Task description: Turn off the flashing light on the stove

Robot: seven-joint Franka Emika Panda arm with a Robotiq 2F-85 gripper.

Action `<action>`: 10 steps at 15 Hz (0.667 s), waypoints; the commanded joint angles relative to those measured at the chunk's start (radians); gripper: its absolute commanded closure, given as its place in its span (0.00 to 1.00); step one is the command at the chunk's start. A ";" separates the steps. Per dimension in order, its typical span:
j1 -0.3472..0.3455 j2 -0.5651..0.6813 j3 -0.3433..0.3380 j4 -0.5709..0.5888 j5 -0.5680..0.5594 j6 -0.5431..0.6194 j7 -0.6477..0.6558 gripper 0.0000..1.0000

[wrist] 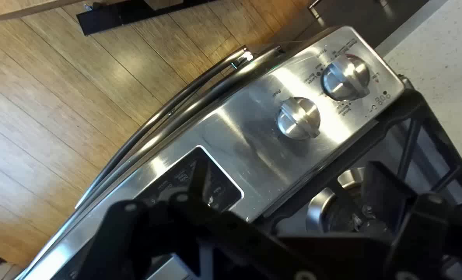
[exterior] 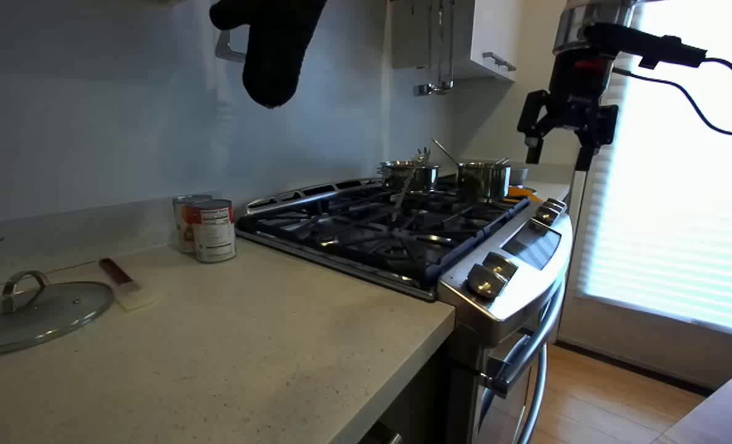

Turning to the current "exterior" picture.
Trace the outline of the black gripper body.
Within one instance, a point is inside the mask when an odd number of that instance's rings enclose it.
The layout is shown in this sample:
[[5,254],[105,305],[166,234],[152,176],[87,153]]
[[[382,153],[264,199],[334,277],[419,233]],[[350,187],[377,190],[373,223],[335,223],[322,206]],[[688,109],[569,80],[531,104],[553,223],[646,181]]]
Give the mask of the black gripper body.
[[547,90],[526,96],[519,130],[546,137],[556,129],[584,130],[590,153],[604,146],[601,95],[615,56],[598,50],[573,50],[556,56]]

